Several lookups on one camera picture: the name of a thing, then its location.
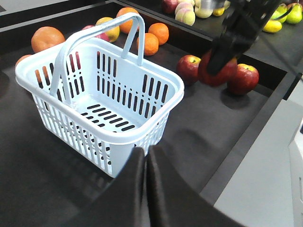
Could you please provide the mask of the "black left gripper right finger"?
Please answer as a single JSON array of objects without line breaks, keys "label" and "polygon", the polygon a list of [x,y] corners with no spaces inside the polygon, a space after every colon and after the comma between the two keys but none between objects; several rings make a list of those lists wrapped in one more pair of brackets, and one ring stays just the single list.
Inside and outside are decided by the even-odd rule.
[{"label": "black left gripper right finger", "polygon": [[179,175],[164,151],[149,147],[147,202],[152,227],[239,227],[195,192]]}]

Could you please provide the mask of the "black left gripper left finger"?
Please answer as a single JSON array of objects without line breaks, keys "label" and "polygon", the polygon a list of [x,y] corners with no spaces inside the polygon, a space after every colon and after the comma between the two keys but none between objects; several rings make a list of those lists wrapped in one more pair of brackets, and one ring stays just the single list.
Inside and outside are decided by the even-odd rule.
[{"label": "black left gripper left finger", "polygon": [[62,227],[140,227],[144,150],[133,148],[126,164],[94,202]]}]

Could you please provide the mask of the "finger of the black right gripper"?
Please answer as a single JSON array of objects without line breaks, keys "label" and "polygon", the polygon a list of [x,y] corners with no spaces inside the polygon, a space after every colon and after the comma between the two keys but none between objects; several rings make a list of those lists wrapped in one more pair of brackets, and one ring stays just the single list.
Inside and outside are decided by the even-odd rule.
[{"label": "finger of the black right gripper", "polygon": [[235,58],[235,50],[232,45],[215,44],[211,51],[207,71],[212,75],[217,74],[227,62]]}]

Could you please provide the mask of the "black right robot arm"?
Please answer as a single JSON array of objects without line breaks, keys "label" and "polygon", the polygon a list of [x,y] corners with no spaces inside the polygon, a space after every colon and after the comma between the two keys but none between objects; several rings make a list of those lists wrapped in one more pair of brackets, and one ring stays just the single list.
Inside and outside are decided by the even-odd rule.
[{"label": "black right robot arm", "polygon": [[[199,65],[198,74],[218,81],[227,65],[248,50],[280,1],[233,0],[234,12]],[[177,173],[157,146],[147,157],[147,202],[152,227],[238,227],[239,223],[201,198]]]}]

